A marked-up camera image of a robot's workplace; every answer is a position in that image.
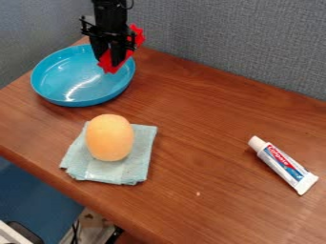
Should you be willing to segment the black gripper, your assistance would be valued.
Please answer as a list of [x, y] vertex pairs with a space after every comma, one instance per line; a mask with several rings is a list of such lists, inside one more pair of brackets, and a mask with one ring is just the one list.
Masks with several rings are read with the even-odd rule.
[[126, 26], [126, 11], [133, 4], [126, 0], [92, 0], [93, 14], [81, 15], [81, 33], [89, 37], [94, 59], [98, 59], [110, 43], [110, 63], [116, 67], [125, 57], [122, 42], [134, 42], [134, 32]]

